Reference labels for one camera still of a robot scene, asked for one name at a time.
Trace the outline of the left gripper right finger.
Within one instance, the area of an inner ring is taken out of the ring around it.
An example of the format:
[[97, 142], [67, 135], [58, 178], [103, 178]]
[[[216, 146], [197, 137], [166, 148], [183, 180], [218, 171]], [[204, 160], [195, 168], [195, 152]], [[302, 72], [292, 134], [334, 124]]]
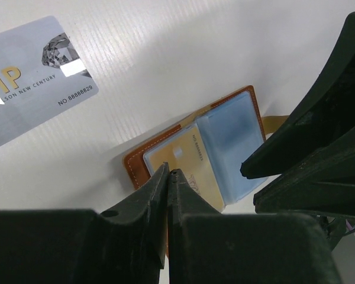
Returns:
[[341, 283], [313, 217], [221, 214], [174, 170], [168, 183], [171, 283]]

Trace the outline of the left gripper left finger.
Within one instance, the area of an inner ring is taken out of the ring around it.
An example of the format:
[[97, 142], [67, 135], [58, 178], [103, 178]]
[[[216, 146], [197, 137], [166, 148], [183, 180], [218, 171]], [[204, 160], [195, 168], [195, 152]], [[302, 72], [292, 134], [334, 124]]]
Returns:
[[0, 283], [157, 283], [165, 260], [169, 166], [97, 213], [0, 210]]

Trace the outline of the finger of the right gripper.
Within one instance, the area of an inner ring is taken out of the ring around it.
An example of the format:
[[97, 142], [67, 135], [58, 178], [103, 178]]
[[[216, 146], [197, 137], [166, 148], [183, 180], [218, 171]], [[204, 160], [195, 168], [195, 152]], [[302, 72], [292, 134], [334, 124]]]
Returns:
[[245, 162], [248, 179], [281, 174], [355, 126], [355, 12], [328, 61], [288, 119]]
[[355, 219], [355, 127], [256, 193], [254, 206]]

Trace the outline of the brown leather card holder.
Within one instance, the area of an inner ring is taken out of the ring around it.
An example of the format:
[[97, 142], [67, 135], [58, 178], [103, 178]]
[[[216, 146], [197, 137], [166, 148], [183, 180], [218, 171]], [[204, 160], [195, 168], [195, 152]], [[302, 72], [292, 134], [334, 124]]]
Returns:
[[241, 164], [265, 142], [267, 135], [274, 133], [286, 120], [285, 115], [261, 116], [254, 88], [249, 85], [196, 110], [142, 142], [124, 156], [123, 165], [134, 188], [140, 188], [152, 176], [143, 154], [179, 130], [196, 123], [226, 207], [265, 181], [264, 178], [250, 180], [243, 177]]

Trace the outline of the gold VIP card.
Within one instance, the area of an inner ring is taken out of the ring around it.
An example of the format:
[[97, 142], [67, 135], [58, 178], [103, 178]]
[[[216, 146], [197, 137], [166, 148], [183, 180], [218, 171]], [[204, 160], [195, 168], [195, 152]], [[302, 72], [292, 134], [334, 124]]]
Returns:
[[150, 174], [167, 162], [171, 170], [180, 169], [190, 187], [218, 211], [225, 207], [198, 125], [179, 130], [143, 154]]

